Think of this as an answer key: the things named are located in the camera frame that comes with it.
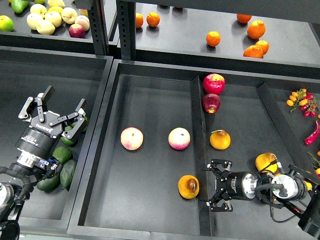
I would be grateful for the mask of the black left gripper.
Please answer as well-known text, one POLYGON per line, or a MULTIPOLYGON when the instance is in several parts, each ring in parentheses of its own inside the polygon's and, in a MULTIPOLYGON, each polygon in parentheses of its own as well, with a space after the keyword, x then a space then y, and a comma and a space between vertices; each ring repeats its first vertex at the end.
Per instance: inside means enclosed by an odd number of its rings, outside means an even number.
POLYGON ((79 138, 88 122, 85 119, 87 101, 82 98, 74 112, 60 116, 47 111, 47 101, 54 94, 55 89, 49 85, 44 92, 36 97, 29 96, 18 118, 30 122, 29 127, 21 134, 15 147, 21 152, 27 152, 40 159, 48 159, 60 137, 64 136, 74 142, 79 138), (75 123, 72 130, 65 130, 65 124, 75 123))

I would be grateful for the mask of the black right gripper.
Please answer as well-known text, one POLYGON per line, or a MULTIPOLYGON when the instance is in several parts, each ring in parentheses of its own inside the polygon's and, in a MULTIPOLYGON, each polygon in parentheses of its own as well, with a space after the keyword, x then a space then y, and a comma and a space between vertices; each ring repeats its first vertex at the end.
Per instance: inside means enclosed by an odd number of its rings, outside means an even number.
POLYGON ((232 212, 230 200, 250 201, 255 195, 257 179, 249 172, 231 172, 232 161, 212 159, 206 170, 216 177, 216 192, 206 201, 213 213, 232 212))

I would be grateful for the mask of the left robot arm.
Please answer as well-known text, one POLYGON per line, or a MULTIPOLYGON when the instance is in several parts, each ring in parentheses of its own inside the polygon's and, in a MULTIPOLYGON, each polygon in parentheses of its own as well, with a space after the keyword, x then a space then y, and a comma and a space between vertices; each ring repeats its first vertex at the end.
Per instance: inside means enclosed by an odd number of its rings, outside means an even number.
POLYGON ((15 145, 20 152, 16 161, 10 167, 0 168, 1 174, 11 177, 0 183, 2 240, 19 239, 19 217, 34 188, 50 192, 58 185, 64 189, 71 185, 77 163, 72 159, 71 150, 58 147, 57 143, 65 139, 74 144, 85 131, 87 101, 83 98, 72 113, 59 115, 47 109, 47 101, 54 91, 48 86, 45 92, 28 97, 18 115, 29 126, 15 145))

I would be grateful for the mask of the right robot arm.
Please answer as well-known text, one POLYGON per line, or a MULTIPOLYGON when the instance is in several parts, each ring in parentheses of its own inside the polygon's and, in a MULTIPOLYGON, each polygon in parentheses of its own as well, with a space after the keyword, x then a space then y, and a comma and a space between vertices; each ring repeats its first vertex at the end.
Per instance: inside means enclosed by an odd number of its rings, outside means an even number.
POLYGON ((215 176, 215 191, 206 201, 213 213, 231 212, 231 200, 251 201, 258 198, 273 209, 288 209, 298 217, 298 226, 306 233, 320 238, 320 180, 295 165, 289 173, 274 175, 269 170, 276 160, 256 174, 246 171, 233 172, 232 162, 212 159, 206 166, 215 176))

